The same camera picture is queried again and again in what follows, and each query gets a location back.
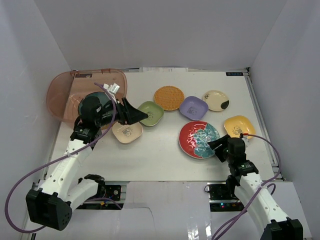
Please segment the beige square panda plate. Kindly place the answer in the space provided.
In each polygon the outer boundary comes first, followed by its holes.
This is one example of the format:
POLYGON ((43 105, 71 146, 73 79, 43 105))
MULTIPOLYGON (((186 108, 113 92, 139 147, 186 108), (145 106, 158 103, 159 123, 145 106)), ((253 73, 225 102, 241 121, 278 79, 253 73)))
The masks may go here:
POLYGON ((138 139, 143 133, 143 126, 137 122, 131 125, 115 123, 112 126, 112 133, 122 144, 129 144, 138 139))

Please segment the dark teal floral plate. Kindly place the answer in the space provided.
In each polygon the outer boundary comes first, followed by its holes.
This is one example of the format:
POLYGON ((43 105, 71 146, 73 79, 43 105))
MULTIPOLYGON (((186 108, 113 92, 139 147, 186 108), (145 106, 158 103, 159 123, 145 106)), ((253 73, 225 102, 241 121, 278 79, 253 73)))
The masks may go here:
POLYGON ((101 91, 93 92, 85 96, 78 105, 79 115, 97 115, 110 98, 101 91))

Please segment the red and teal round plate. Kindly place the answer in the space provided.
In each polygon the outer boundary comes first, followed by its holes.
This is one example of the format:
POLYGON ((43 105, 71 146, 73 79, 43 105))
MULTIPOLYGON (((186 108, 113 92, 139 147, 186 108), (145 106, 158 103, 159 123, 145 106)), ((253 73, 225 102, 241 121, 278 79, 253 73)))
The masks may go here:
POLYGON ((218 140, 217 129, 205 121, 190 121, 179 132, 178 143, 190 157, 203 160, 215 155, 208 142, 218 140))

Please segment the green square panda plate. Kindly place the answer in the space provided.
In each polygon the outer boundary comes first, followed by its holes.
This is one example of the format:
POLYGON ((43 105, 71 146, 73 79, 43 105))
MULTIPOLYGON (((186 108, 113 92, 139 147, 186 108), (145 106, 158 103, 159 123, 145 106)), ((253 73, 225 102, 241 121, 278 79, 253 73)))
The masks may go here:
POLYGON ((138 109, 148 115, 148 118, 140 121, 147 127, 155 126, 164 116, 164 109, 153 101, 143 102, 138 109))

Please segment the yellow square panda plate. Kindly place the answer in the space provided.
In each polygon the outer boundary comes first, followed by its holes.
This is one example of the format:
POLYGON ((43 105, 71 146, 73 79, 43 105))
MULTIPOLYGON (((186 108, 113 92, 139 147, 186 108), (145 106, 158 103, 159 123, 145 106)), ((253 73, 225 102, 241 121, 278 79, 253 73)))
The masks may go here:
POLYGON ((256 134, 256 129, 251 121, 243 115, 237 115, 226 119, 223 126, 227 134, 235 138, 239 137, 240 134, 256 134))

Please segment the purple square panda plate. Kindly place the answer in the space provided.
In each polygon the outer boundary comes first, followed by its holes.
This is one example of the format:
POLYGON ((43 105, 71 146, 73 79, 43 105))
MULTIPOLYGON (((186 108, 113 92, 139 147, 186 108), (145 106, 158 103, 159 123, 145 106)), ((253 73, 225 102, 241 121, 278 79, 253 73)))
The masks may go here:
POLYGON ((180 113, 193 121, 201 120, 208 110, 208 104, 196 96, 186 97, 179 106, 180 113))

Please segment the orange woven round plate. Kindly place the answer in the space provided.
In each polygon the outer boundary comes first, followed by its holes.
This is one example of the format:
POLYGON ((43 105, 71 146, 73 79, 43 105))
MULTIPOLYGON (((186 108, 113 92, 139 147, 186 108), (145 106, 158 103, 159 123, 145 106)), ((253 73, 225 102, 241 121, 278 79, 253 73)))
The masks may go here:
POLYGON ((153 96, 153 101, 167 112, 178 110, 184 100, 183 91, 172 85, 160 87, 153 96))

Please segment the cream round floral plate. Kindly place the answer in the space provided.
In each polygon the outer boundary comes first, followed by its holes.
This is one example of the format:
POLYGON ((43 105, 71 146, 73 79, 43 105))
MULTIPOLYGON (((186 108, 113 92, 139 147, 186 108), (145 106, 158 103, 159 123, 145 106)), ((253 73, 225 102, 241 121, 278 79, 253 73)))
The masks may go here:
POLYGON ((208 105, 208 109, 214 112, 225 110, 229 104, 229 97, 219 90, 209 90, 203 96, 202 100, 208 105))

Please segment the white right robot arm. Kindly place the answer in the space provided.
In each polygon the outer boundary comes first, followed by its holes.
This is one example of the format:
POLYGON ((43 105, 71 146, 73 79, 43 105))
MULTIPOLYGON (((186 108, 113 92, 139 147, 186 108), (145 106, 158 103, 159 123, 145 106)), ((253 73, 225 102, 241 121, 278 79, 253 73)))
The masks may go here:
POLYGON ((302 240, 303 226, 298 219, 290 218, 274 200, 268 187, 273 185, 275 176, 263 181, 257 167, 247 159, 243 138, 225 135, 208 143, 218 159, 228 163, 230 175, 226 180, 226 195, 239 199, 243 210, 224 223, 213 234, 220 239, 245 213, 253 220, 262 240, 302 240))

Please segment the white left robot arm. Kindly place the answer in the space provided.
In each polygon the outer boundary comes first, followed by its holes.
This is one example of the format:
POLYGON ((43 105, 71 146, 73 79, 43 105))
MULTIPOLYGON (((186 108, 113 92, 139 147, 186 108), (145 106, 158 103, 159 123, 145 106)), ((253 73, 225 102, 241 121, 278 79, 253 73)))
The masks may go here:
POLYGON ((98 97, 86 96, 82 100, 64 159, 37 190, 30 190, 26 195, 30 220, 62 231, 70 222, 73 211, 85 200, 103 198, 106 187, 104 178, 99 175, 89 174, 76 187, 70 188, 77 171, 92 153, 102 135, 103 126, 112 126, 113 122, 132 125, 146 118, 148 115, 134 108, 126 98, 101 104, 98 97))

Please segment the pink translucent plastic bin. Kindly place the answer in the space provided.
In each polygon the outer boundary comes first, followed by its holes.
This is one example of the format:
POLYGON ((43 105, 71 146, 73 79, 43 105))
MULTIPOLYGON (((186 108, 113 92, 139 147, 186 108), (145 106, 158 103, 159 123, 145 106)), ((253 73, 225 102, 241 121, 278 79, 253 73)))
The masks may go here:
POLYGON ((83 98, 103 91, 95 83, 117 84, 119 89, 115 97, 118 100, 127 95, 126 75, 118 69, 72 70, 57 75, 51 81, 46 95, 47 110, 59 121, 73 126, 83 98))

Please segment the white paper sheet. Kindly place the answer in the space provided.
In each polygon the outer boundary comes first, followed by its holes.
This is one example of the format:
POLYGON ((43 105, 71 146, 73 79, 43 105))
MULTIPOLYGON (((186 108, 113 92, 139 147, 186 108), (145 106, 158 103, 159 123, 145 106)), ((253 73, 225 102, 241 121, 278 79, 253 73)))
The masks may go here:
POLYGON ((188 72, 188 67, 140 67, 140 73, 149 73, 149 72, 157 72, 157 73, 185 73, 188 72))

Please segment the blue label sticker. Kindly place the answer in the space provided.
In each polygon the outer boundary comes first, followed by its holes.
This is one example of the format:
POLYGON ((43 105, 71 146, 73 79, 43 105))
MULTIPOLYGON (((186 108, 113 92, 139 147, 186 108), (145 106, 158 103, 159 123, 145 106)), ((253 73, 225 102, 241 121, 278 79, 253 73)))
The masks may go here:
POLYGON ((228 77, 240 77, 244 75, 242 72, 226 72, 225 74, 228 77))

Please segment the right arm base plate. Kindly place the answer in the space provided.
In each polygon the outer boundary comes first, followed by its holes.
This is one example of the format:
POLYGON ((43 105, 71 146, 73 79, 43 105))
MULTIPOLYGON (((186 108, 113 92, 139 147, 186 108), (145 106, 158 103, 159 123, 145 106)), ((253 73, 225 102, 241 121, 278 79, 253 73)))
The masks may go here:
POLYGON ((211 212, 239 212, 244 208, 241 201, 232 196, 225 183, 210 183, 204 187, 208 194, 211 212))

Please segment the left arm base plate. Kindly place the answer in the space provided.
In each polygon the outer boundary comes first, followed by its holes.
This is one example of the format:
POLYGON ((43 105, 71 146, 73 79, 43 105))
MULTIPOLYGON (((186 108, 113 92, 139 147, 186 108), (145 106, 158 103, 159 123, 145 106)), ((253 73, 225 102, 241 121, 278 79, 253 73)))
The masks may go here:
POLYGON ((119 201, 121 199, 121 185, 115 184, 98 184, 98 183, 87 183, 79 184, 75 188, 77 196, 86 197, 86 202, 102 201, 107 202, 107 199, 119 201))

